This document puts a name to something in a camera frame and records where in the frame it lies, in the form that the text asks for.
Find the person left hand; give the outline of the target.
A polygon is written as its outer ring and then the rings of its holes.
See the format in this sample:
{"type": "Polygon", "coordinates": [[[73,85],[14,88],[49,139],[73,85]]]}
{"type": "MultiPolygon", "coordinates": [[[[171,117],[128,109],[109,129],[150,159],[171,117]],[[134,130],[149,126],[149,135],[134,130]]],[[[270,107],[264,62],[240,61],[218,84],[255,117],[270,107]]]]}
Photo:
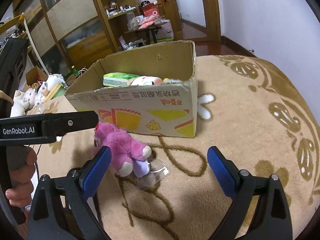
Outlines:
{"type": "Polygon", "coordinates": [[[12,188],[5,192],[11,206],[24,208],[31,203],[34,190],[31,178],[35,173],[37,155],[28,146],[10,146],[7,151],[8,170],[12,188]]]}

